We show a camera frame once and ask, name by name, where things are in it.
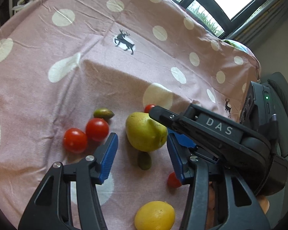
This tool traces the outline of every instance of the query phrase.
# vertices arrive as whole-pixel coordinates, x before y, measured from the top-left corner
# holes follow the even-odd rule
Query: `red tomato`
[[[85,128],[85,133],[89,139],[101,142],[109,134],[109,125],[102,118],[93,118],[92,120],[88,121]]]
[[[182,186],[181,182],[177,179],[175,172],[169,175],[169,178],[167,179],[167,184],[171,188],[179,188]]]
[[[155,104],[148,104],[145,109],[144,109],[144,112],[145,113],[149,113],[149,111],[151,110],[151,108],[155,107],[156,105]]]
[[[77,128],[70,128],[64,134],[64,147],[73,153],[82,153],[88,145],[88,138],[85,133]]]

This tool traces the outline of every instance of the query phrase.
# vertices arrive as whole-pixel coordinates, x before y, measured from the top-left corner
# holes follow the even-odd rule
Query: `metal screw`
[[[92,156],[92,155],[88,155],[85,157],[85,160],[88,161],[88,162],[91,162],[91,161],[94,161],[95,157]]]
[[[197,162],[198,161],[198,156],[190,156],[190,160],[192,162]]]
[[[55,162],[52,167],[54,167],[55,169],[60,168],[61,167],[61,163],[60,162]]]

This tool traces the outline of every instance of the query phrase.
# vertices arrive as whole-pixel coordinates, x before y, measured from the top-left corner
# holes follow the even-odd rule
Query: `gray couch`
[[[279,122],[278,153],[288,160],[288,83],[284,76],[277,72],[261,79],[262,84],[269,87],[272,92],[275,111]],[[288,180],[284,189],[268,197],[270,208],[266,214],[271,228],[288,211]]]

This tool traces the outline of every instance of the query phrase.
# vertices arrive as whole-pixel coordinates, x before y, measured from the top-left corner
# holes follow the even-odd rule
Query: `curtain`
[[[254,49],[273,31],[276,24],[281,23],[287,17],[288,2],[286,0],[267,0],[227,38]]]

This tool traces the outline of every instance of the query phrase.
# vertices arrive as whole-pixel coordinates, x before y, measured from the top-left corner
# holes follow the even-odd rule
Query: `black window frame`
[[[179,4],[181,7],[186,9],[194,19],[199,22],[206,30],[214,34],[199,18],[196,17],[191,11],[187,8],[191,5],[194,0],[172,0],[173,2]],[[237,15],[232,19],[229,19],[225,14],[223,9],[217,4],[215,0],[196,0],[201,6],[203,6],[208,13],[217,21],[217,23],[223,28],[224,33],[222,33],[218,38],[225,39],[232,32],[241,27],[251,15],[262,6],[267,0],[252,0],[248,5],[246,5]]]

